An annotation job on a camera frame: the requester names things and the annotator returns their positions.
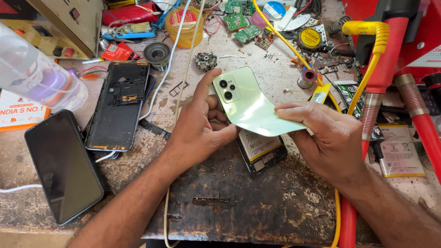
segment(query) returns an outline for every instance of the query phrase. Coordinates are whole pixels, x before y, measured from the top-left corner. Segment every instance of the phone back cover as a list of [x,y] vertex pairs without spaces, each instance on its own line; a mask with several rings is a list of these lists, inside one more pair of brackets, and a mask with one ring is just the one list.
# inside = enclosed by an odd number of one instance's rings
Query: phone back cover
[[109,94],[109,84],[120,78],[145,80],[147,87],[149,64],[145,61],[114,60],[101,89],[97,107],[92,117],[90,131],[86,138],[86,148],[91,150],[128,151],[135,139],[136,126],[142,108],[142,101],[112,106],[113,94]]
[[241,95],[238,100],[232,102],[225,102],[223,96],[219,95],[219,100],[231,123],[267,137],[306,128],[302,123],[284,120],[277,116],[274,111],[275,106],[260,90],[250,67],[239,68],[216,76],[213,79],[216,92],[221,92],[219,82],[227,76],[234,78],[236,90]]

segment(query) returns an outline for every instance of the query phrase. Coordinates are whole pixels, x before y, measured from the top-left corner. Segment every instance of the scrap metal parts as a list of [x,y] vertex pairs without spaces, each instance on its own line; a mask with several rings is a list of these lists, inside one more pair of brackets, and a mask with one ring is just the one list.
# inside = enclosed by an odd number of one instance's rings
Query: scrap metal parts
[[193,59],[199,70],[207,72],[213,70],[217,66],[217,56],[211,53],[198,53]]

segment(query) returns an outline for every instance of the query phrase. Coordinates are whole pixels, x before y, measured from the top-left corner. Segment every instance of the screw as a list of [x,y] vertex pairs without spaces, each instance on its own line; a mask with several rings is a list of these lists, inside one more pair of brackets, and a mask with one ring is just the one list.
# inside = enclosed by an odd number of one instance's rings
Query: screw
[[416,45],[417,49],[421,49],[423,47],[424,47],[424,42],[420,42],[420,43],[418,43],[418,45]]

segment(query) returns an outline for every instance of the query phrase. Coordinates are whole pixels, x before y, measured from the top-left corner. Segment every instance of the red packaging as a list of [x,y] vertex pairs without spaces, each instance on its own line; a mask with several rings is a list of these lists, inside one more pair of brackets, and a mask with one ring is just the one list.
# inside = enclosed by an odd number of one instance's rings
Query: red packaging
[[139,58],[139,55],[133,52],[126,43],[121,42],[118,45],[110,44],[102,57],[107,60],[135,60]]
[[[140,6],[156,12],[155,4],[140,4]],[[155,23],[156,21],[158,21],[158,19],[158,15],[154,15],[152,12],[140,8],[136,5],[127,6],[119,9],[106,10],[103,12],[103,23],[106,26],[109,26],[110,23],[116,20],[122,20],[126,23]],[[123,24],[121,22],[117,22],[112,24],[111,27],[119,27],[122,25]]]

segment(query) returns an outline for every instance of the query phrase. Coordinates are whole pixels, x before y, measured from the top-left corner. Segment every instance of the hand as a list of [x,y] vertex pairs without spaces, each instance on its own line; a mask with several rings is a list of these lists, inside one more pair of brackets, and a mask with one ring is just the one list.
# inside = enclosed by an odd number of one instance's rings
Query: hand
[[288,133],[309,167],[332,185],[352,181],[367,168],[362,160],[363,125],[316,102],[290,102],[276,106],[280,118],[303,122],[306,129]]
[[227,117],[217,108],[216,95],[208,95],[213,78],[222,69],[214,69],[205,74],[196,87],[193,100],[182,107],[178,122],[164,147],[185,170],[206,160],[219,147],[237,138],[239,128],[228,125]]

